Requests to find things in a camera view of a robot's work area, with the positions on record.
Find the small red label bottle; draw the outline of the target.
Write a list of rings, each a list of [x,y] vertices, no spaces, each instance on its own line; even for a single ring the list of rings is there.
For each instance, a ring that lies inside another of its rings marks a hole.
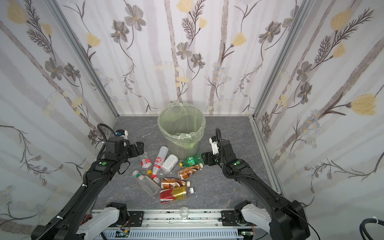
[[[152,166],[152,161],[149,158],[144,158],[141,160],[141,166],[143,169],[148,169]]]

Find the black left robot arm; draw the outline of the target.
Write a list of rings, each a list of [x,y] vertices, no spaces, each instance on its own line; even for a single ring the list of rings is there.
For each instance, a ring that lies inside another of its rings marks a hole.
[[[91,204],[116,173],[124,173],[120,172],[122,164],[127,163],[130,158],[144,154],[143,142],[131,144],[123,135],[117,133],[107,138],[102,127],[111,130],[106,124],[97,125],[104,143],[97,159],[84,173],[82,185],[48,224],[38,225],[33,230],[32,240],[84,240],[87,234],[79,233],[78,230]]]

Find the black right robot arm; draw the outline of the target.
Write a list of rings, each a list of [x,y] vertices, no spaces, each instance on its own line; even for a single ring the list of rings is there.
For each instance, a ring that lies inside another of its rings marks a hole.
[[[273,240],[306,240],[310,237],[310,224],[298,201],[291,202],[273,190],[245,160],[237,158],[230,141],[223,140],[220,129],[216,129],[210,144],[212,151],[203,154],[205,165],[218,165],[227,179],[245,186],[264,206],[261,209],[249,201],[237,205],[238,223],[254,224]]]

